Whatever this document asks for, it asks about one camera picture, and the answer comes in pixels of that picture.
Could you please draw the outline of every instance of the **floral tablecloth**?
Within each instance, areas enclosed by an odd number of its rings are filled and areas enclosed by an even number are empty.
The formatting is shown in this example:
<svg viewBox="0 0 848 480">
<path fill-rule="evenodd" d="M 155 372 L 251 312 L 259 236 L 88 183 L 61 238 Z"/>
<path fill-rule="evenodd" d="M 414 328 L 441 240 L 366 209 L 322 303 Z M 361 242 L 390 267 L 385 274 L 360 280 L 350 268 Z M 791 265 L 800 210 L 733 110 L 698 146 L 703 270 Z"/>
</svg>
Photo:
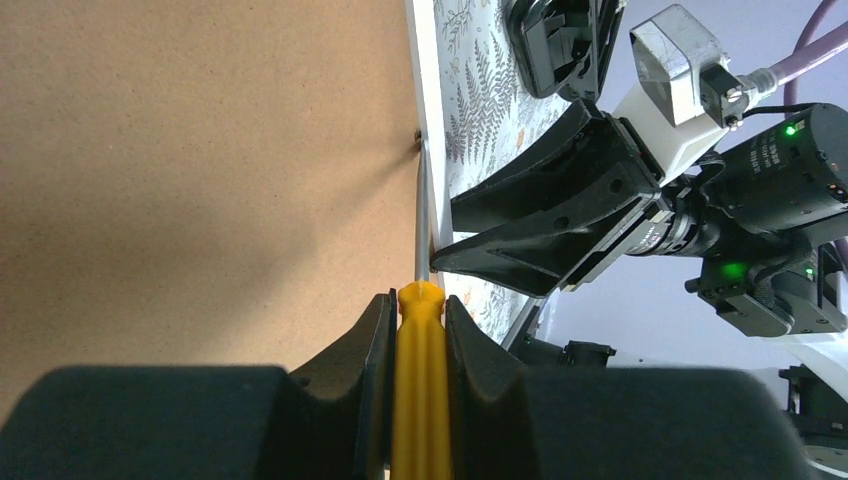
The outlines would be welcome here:
<svg viewBox="0 0 848 480">
<path fill-rule="evenodd" d="M 447 143 L 454 197 L 524 151 L 568 106 L 538 100 L 521 82 L 504 28 L 506 5 L 492 0 L 435 0 Z M 454 240 L 466 238 L 456 233 Z M 448 292 L 465 303 L 480 328 L 501 341 L 526 297 L 462 275 L 445 275 Z"/>
</svg>

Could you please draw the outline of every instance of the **green led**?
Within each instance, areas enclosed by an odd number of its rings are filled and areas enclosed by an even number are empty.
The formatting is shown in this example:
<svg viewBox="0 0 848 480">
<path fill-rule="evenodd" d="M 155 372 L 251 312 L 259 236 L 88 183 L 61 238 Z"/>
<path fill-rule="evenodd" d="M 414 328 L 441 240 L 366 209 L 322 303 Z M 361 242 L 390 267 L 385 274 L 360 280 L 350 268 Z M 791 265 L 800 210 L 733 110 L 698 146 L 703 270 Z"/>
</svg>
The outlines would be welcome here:
<svg viewBox="0 0 848 480">
<path fill-rule="evenodd" d="M 747 271 L 748 266 L 740 262 L 728 263 L 727 265 L 721 267 L 721 273 L 724 274 L 725 277 L 733 279 L 744 277 L 745 272 Z"/>
</svg>

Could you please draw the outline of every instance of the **wooden panel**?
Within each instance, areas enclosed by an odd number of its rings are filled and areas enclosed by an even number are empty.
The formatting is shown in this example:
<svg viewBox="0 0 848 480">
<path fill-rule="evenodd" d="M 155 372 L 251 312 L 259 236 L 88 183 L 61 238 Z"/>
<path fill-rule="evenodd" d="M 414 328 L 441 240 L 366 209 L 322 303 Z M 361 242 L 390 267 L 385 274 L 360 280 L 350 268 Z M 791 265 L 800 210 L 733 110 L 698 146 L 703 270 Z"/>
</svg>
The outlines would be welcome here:
<svg viewBox="0 0 848 480">
<path fill-rule="evenodd" d="M 411 280 L 402 1 L 0 9 L 0 418 L 58 365 L 294 368 Z"/>
</svg>

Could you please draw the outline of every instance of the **yellow handle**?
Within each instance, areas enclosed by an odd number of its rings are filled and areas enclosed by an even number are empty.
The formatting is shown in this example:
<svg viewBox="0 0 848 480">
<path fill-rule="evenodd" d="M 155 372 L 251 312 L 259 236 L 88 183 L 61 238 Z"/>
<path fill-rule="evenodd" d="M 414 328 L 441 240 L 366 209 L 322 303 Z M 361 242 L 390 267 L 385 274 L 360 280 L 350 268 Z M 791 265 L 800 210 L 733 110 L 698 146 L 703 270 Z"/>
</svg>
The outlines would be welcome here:
<svg viewBox="0 0 848 480">
<path fill-rule="evenodd" d="M 445 292 L 430 282 L 398 292 L 392 480 L 452 477 L 448 371 L 441 317 Z"/>
</svg>

